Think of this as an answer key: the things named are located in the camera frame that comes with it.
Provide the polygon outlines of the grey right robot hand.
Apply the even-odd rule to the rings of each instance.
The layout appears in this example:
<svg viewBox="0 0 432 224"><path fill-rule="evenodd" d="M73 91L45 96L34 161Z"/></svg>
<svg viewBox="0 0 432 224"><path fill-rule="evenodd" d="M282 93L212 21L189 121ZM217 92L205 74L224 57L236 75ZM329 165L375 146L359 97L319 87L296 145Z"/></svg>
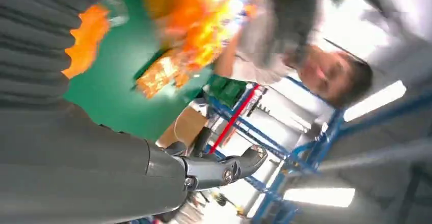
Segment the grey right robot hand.
<svg viewBox="0 0 432 224"><path fill-rule="evenodd" d="M93 123L77 105L1 103L1 223L117 223L169 212L187 193L256 172L251 146L222 160L181 156Z"/></svg>

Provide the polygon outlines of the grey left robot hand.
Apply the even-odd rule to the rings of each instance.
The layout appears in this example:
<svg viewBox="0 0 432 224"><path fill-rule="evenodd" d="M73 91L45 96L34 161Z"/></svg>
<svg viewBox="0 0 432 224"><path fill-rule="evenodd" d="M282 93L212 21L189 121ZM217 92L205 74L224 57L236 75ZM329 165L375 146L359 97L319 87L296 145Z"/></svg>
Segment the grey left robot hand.
<svg viewBox="0 0 432 224"><path fill-rule="evenodd" d="M256 15L242 29L237 55L260 68L302 63L315 26L318 0L255 0Z"/></svg>

